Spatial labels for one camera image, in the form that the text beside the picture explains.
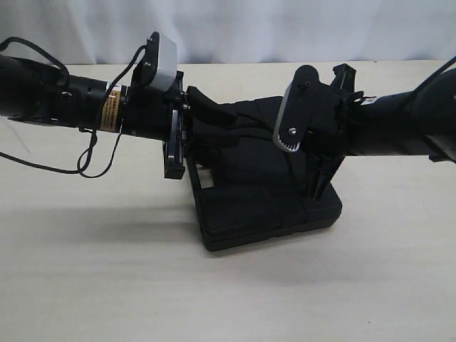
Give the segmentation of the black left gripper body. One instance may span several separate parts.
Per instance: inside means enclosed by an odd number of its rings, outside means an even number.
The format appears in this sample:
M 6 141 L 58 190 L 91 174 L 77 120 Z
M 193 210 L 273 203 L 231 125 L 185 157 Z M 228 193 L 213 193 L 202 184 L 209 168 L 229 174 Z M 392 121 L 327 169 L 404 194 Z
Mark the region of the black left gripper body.
M 162 142 L 164 176 L 181 179 L 185 173 L 182 151 L 182 82 L 178 71 L 171 88 L 163 92 L 140 83 L 140 71 L 133 71 L 123 106 L 121 133 Z

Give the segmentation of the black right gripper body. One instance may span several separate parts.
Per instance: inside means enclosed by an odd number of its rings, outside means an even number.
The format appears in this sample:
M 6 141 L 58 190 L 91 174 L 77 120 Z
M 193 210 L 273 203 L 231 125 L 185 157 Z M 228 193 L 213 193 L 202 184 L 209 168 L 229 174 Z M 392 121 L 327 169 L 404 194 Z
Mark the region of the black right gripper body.
M 334 79 L 310 87 L 311 116 L 305 127 L 301 149 L 305 154 L 301 194 L 322 198 L 346 156 L 347 125 L 361 106 L 363 91 L 354 91 L 356 70 L 346 63 L 333 67 Z

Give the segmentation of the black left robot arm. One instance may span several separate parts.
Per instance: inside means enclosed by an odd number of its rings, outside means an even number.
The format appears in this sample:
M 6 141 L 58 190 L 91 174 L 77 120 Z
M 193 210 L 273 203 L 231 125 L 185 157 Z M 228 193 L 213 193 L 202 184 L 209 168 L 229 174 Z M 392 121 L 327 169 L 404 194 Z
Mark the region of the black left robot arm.
M 183 73 L 175 72 L 165 87 L 155 85 L 134 68 L 129 86 L 73 76 L 57 68 L 10 56 L 1 57 L 1 115 L 16 122 L 135 135 L 163 143 L 164 173 L 180 179 L 186 124 L 197 119 L 229 128 L 234 111 L 210 100 L 195 87 L 182 89 Z

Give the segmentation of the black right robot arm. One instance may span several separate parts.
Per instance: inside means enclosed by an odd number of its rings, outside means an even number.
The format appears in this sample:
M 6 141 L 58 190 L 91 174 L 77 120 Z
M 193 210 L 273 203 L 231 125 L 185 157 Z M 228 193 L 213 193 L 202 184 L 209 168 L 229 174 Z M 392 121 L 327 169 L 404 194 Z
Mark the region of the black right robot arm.
M 312 117 L 301 145 L 303 194 L 319 200 L 348 156 L 426 155 L 455 161 L 455 69 L 436 70 L 410 92 L 368 100 L 345 95 Z

